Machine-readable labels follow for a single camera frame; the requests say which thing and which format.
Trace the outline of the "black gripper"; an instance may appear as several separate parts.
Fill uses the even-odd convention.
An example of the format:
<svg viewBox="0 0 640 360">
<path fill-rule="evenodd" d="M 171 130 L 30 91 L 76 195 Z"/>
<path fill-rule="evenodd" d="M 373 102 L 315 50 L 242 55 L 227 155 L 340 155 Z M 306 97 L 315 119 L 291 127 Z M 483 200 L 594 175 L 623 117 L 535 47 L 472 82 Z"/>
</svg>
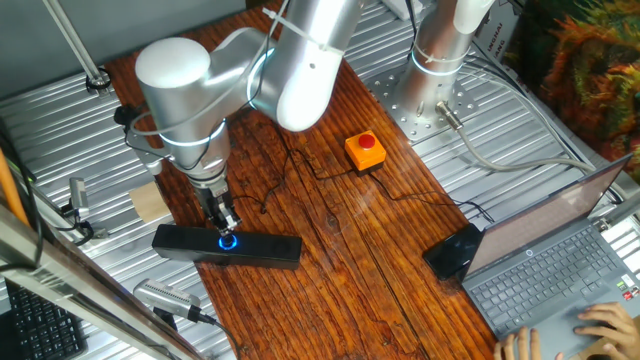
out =
<svg viewBox="0 0 640 360">
<path fill-rule="evenodd" d="M 221 235 L 232 232 L 241 223 L 229 191 L 215 195 L 208 188 L 195 188 L 194 193 L 207 219 Z"/>
</svg>

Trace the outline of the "person's right hand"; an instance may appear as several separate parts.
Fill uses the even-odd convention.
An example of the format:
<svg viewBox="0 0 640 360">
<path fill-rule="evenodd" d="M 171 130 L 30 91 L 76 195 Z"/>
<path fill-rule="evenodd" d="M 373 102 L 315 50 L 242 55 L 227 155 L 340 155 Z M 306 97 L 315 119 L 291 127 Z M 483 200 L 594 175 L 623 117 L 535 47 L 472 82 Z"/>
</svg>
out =
<svg viewBox="0 0 640 360">
<path fill-rule="evenodd" d="M 602 349 L 610 359 L 639 360 L 639 329 L 620 303 L 590 306 L 578 318 L 582 321 L 595 321 L 596 325 L 577 327 L 574 332 L 582 336 L 606 339 Z"/>
</svg>

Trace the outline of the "person's left hand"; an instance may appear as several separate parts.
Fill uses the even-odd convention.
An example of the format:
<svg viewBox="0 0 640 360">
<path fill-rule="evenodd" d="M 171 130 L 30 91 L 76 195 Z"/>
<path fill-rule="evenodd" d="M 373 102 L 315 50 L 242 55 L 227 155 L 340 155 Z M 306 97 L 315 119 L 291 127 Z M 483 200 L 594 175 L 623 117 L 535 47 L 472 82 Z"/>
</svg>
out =
<svg viewBox="0 0 640 360">
<path fill-rule="evenodd" d="M 521 327 L 498 341 L 493 350 L 494 360 L 542 360 L 541 338 L 537 329 Z"/>
</svg>

